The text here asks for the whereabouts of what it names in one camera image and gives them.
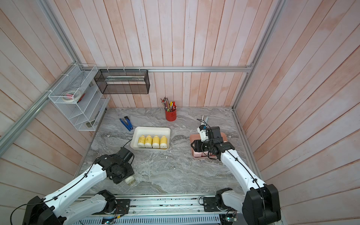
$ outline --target white tray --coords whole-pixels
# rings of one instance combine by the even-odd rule
[[[167,138],[167,149],[161,148],[138,148],[139,137],[144,135],[145,137],[150,135],[154,138],[155,135],[159,136],[161,139],[162,136]],[[150,151],[161,151],[165,152],[169,149],[170,141],[170,128],[168,127],[137,127],[134,130],[134,135],[132,136],[132,141],[130,147],[134,150],[150,150]]]

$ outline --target marble table surface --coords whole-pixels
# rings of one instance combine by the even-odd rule
[[[171,129],[170,147],[166,152],[133,150],[132,164],[135,182],[124,181],[114,184],[105,179],[93,186],[86,194],[95,194],[107,189],[113,194],[150,193],[216,193],[222,188],[232,188],[243,193],[239,183],[229,169],[218,160],[194,159],[190,148],[190,134],[196,134],[200,122],[196,118],[209,116],[209,126],[219,126],[246,162],[243,143],[236,130],[232,109],[229,107],[177,108],[177,119],[165,119],[163,108],[111,108],[104,115],[95,139],[80,169],[82,173],[98,156],[116,153],[132,138],[119,118],[129,116],[135,129],[137,126],[169,127]]]

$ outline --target blue stapler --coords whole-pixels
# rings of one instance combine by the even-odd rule
[[[129,131],[131,131],[131,130],[133,129],[129,117],[125,116],[124,119],[121,119],[121,118],[120,118],[120,121],[121,121],[122,124],[124,124],[124,126],[125,126]]]

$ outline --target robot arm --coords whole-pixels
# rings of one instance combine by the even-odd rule
[[[131,182],[134,171],[129,163],[133,154],[126,148],[112,155],[103,155],[81,175],[64,187],[40,199],[34,197],[28,202],[23,225],[66,225],[96,212],[114,211],[115,197],[107,190],[100,191],[94,197],[70,206],[96,183],[109,178],[115,184],[126,180]]]
[[[266,225],[281,219],[279,193],[272,184],[266,185],[243,162],[230,142],[223,142],[219,127],[198,128],[201,141],[206,141],[202,152],[209,152],[222,161],[232,172],[246,195],[236,193],[231,188],[216,192],[217,206],[235,209],[243,213],[248,225]]]

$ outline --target wire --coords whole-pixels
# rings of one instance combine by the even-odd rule
[[[204,198],[205,196],[201,196],[200,198],[199,198],[199,205],[201,205],[201,206],[204,206],[204,204],[200,204],[200,199],[201,198]]]
[[[225,217],[228,217],[228,214],[229,214],[229,212],[230,212],[231,210],[233,210],[233,208],[229,208],[229,209],[228,209],[228,211],[227,211],[226,214],[225,214]]]
[[[210,130],[211,130],[211,132],[212,132],[211,127],[209,126],[209,124],[207,124],[207,123],[205,122],[205,120],[202,120],[202,119],[197,119],[197,120],[200,121],[200,122],[204,122],[204,123],[206,124],[206,126],[210,128]]]
[[[98,158],[99,158],[99,157],[97,157],[97,158],[94,160],[94,162],[91,164],[88,172],[85,173],[84,176],[83,176],[78,182],[76,182],[76,184],[74,184],[74,185],[71,186],[70,188],[66,189],[66,190],[63,191],[62,193],[56,195],[55,197],[51,198],[50,200],[44,201],[44,202],[35,203],[35,204],[22,204],[21,206],[15,208],[15,209],[12,211],[12,213],[10,214],[10,224],[13,225],[12,217],[13,217],[13,214],[14,214],[15,210],[17,210],[18,208],[23,207],[23,206],[39,205],[39,204],[43,204],[43,203],[46,203],[46,202],[49,202],[49,201],[52,201],[52,200],[56,201],[60,195],[62,195],[62,194],[64,194],[65,192],[67,192],[67,191],[70,190],[72,187],[74,187],[75,185],[77,185],[80,181],[82,181],[85,177],[87,177],[87,174],[90,172],[91,168],[93,167],[95,161],[96,161]]]
[[[240,163],[240,164],[245,168],[245,170],[250,174],[253,182],[255,182],[256,185],[259,187],[259,191],[260,191],[260,193],[261,193],[261,198],[262,198],[262,203],[263,203],[263,206],[264,206],[264,213],[265,213],[265,217],[266,217],[264,196],[263,196],[263,194],[262,194],[262,191],[261,191],[261,189],[260,189],[259,184],[257,183],[257,179],[252,176],[252,174],[249,172],[249,170],[246,168],[246,166],[244,166],[244,165],[238,160],[238,158],[236,158],[235,156],[233,156],[233,154],[231,154],[231,153],[229,152],[229,150],[227,150],[227,149],[221,144],[220,141],[218,141],[218,142],[219,142],[220,145],[225,149],[225,151],[228,151],[228,153],[235,159],[235,161],[237,161],[238,163]]]
[[[121,208],[123,208],[124,209],[124,213],[126,213],[126,209],[124,208],[124,207],[122,207],[122,206],[120,206]]]
[[[127,145],[130,141],[132,140],[132,138],[128,141],[128,142],[126,142],[126,144],[124,144],[124,146],[123,147],[125,147],[125,145]]]
[[[114,219],[113,219],[113,220],[115,220],[116,214],[117,214],[117,212],[119,211],[119,209],[118,209],[117,207],[115,207],[115,208],[116,208],[116,213],[115,213],[115,216],[114,216]]]
[[[135,155],[133,154],[133,155],[132,155],[132,161],[131,161],[130,165],[132,164],[132,162],[134,161],[134,159],[135,159]]]
[[[202,147],[203,147],[203,144],[204,144],[205,141],[203,141],[203,143],[201,144],[201,151],[204,153],[204,155],[206,155],[206,154],[205,154],[204,149],[203,149]],[[217,159],[210,158],[210,156],[213,156],[213,155],[214,155],[214,154],[212,154],[212,153],[211,153],[211,155],[209,155],[209,151],[207,151],[207,155],[206,155],[206,156],[207,156],[209,159],[217,160]]]

